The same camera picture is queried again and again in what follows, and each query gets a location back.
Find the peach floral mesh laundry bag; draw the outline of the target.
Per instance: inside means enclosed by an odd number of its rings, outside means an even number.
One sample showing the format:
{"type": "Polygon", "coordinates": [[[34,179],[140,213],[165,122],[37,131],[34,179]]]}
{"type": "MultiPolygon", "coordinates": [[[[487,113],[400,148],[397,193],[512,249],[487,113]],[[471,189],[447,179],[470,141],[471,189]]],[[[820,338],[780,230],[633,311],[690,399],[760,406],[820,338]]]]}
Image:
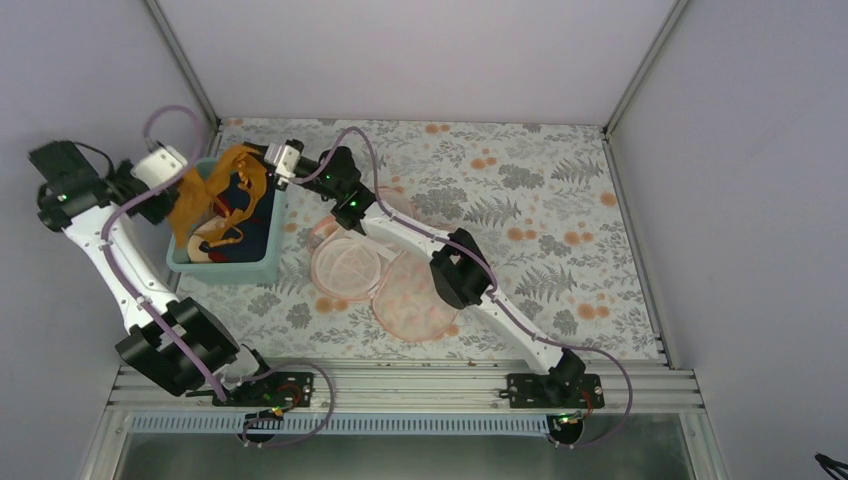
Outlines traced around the peach floral mesh laundry bag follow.
{"type": "Polygon", "coordinates": [[[345,230],[333,216],[317,223],[307,248],[315,287],[338,302],[367,302],[366,311],[388,334],[420,343],[455,328],[458,311],[437,294],[423,258],[345,230]]]}

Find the orange lace bra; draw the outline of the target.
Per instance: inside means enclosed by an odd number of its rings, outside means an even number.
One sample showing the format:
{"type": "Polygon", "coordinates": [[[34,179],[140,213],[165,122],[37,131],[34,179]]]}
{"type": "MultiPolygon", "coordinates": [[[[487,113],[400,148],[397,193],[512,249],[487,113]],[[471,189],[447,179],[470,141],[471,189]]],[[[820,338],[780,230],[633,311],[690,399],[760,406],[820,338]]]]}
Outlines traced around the orange lace bra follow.
{"type": "Polygon", "coordinates": [[[239,225],[253,216],[259,201],[266,195],[267,179],[268,171],[261,161],[260,150],[246,145],[237,145],[224,152],[206,178],[195,167],[191,168],[178,182],[178,198],[168,215],[175,245],[183,248],[188,244],[193,226],[213,206],[224,211],[223,223],[201,233],[201,239],[211,247],[243,241],[244,233],[239,225]],[[232,174],[239,178],[238,189],[248,195],[245,208],[227,207],[219,199],[229,187],[232,174]]]}

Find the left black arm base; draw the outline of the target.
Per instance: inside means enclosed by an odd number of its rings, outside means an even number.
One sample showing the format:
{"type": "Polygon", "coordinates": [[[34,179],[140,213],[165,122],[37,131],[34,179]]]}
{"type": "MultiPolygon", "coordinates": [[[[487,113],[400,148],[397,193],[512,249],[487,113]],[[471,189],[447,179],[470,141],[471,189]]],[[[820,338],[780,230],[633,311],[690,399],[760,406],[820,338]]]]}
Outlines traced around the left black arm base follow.
{"type": "Polygon", "coordinates": [[[225,401],[212,399],[215,407],[251,408],[242,421],[237,436],[248,442],[265,444],[282,425],[288,412],[310,406],[314,375],[307,372],[281,372],[243,383],[233,389],[225,401]]]}

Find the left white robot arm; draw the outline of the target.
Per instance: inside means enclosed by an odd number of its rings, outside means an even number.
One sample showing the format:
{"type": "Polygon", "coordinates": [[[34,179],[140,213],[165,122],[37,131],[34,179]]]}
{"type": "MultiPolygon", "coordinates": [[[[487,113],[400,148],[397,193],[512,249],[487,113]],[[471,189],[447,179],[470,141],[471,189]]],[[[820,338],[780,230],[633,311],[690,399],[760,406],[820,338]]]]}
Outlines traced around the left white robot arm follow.
{"type": "Polygon", "coordinates": [[[198,302],[179,299],[138,244],[133,215],[163,220],[175,194],[163,185],[186,167],[186,159],[155,143],[138,163],[125,160],[102,176],[83,148],[52,141],[30,151],[28,159],[44,178],[39,219],[86,254],[119,307],[127,332],[116,346],[119,357],[174,396],[209,386],[226,400],[239,382],[252,404],[270,402],[279,380],[263,368],[259,354],[239,345],[198,302]]]}

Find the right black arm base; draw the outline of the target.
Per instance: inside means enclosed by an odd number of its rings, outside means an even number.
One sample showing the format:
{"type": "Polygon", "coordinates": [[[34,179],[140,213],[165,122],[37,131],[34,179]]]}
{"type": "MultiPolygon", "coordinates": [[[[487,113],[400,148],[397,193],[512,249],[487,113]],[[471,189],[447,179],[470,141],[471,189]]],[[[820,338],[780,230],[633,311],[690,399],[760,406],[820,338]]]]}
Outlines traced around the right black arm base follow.
{"type": "Polygon", "coordinates": [[[556,444],[575,444],[583,435],[585,421],[605,407],[600,377],[584,374],[577,380],[554,380],[551,375],[510,374],[498,391],[511,409],[549,409],[548,435],[556,444]]]}

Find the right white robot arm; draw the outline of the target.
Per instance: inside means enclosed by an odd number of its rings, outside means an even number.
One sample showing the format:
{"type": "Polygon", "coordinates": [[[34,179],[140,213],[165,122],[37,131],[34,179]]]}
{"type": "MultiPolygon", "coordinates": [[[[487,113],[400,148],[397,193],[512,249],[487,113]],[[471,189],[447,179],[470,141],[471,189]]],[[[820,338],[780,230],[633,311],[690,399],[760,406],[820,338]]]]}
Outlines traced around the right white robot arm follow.
{"type": "Polygon", "coordinates": [[[348,148],[335,147],[321,161],[303,156],[302,148],[297,140],[285,142],[276,164],[280,183],[299,185],[334,201],[331,214],[342,228],[424,259],[442,302],[457,310],[479,311],[512,341],[535,372],[549,404],[565,407],[578,397],[585,363],[572,348],[546,338],[501,292],[471,233],[430,227],[383,203],[378,192],[362,182],[348,148]]]}

